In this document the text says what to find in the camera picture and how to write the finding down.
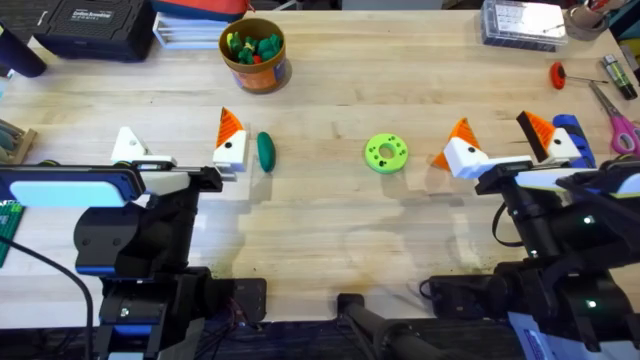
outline black case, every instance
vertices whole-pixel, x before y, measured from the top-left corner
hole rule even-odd
[[[147,0],[57,0],[33,36],[64,58],[142,61],[155,15]]]

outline green pill-shaped object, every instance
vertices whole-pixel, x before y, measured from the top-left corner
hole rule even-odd
[[[276,166],[276,147],[271,136],[264,131],[258,134],[258,157],[264,172],[271,172]]]

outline scissors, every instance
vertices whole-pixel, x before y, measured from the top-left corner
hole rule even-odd
[[[613,150],[623,155],[640,155],[640,128],[620,114],[620,111],[611,104],[611,101],[607,99],[593,81],[589,82],[589,87],[596,94],[607,114],[609,114],[609,120],[613,126],[613,139],[611,140]]]

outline green donut-shaped toy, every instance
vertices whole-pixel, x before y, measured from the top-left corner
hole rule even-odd
[[[391,157],[384,157],[380,149],[387,149]],[[409,158],[407,144],[393,134],[378,134],[367,142],[364,159],[367,165],[381,174],[393,174],[402,170]]]

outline white block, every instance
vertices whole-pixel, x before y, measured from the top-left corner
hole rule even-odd
[[[213,163],[218,166],[230,166],[234,171],[244,172],[247,169],[249,147],[246,130],[238,130],[224,144],[213,152]]]

